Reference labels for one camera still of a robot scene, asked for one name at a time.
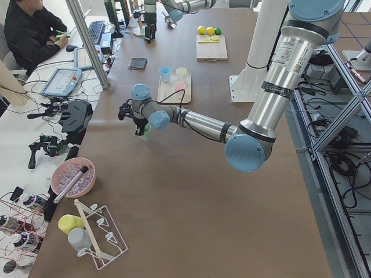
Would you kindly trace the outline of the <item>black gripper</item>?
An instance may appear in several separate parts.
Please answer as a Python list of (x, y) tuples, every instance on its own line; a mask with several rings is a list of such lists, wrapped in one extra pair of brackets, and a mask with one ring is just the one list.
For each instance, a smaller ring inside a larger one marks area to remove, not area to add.
[(151, 44), (151, 42), (155, 39), (157, 29), (157, 13), (145, 12), (144, 21), (146, 23), (145, 27), (146, 42), (148, 44)]
[(137, 118), (137, 117), (134, 116), (133, 121), (136, 125), (135, 135), (142, 136), (144, 134), (144, 129), (145, 129), (145, 126), (147, 124), (147, 119), (146, 118)]

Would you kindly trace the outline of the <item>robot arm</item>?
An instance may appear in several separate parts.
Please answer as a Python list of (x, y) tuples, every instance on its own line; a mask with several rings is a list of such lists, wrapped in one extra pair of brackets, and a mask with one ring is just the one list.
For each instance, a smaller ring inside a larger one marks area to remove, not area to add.
[[(155, 0), (144, 1), (144, 40), (150, 44), (155, 40), (157, 31), (157, 2)], [(194, 0), (194, 1), (159, 1), (168, 13), (171, 21), (177, 23), (184, 14), (194, 13), (203, 9), (212, 8), (216, 1), (213, 0)]]
[(271, 154), (278, 124), (314, 49), (337, 41), (344, 1), (289, 1), (282, 41), (248, 117), (239, 126), (192, 112), (181, 105), (162, 106), (145, 84), (132, 88), (131, 117), (142, 135), (144, 126), (161, 130), (169, 123), (225, 143), (228, 163), (242, 172), (257, 170)]

